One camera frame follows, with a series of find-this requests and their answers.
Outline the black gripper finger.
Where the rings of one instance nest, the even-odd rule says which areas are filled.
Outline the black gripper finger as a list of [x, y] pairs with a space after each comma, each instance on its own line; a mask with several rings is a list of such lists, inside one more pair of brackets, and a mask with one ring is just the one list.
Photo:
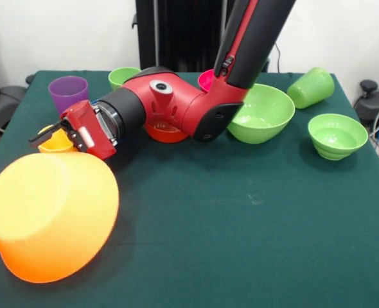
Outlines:
[[66, 133], [62, 129], [61, 122], [43, 128], [34, 138], [29, 140], [32, 148], [43, 146], [44, 143], [51, 143], [53, 146], [60, 147], [66, 143]]

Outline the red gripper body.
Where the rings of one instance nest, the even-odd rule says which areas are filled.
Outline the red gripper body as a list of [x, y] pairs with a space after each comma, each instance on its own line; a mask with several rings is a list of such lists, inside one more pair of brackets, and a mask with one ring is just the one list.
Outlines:
[[62, 129], [78, 151], [105, 160], [116, 153], [116, 141], [101, 114], [98, 107], [83, 100], [64, 110], [60, 119]]

